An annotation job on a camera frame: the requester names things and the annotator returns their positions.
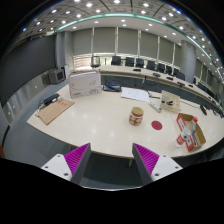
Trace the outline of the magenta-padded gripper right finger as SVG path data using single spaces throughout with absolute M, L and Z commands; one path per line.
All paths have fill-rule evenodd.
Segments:
M 182 169 L 182 167 L 168 155 L 158 155 L 136 143 L 132 146 L 132 154 L 134 155 L 144 185 Z

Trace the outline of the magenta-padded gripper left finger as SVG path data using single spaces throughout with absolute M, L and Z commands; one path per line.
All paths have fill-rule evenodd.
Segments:
M 77 185 L 80 184 L 91 154 L 91 144 L 84 144 L 69 153 L 56 154 L 42 169 Z

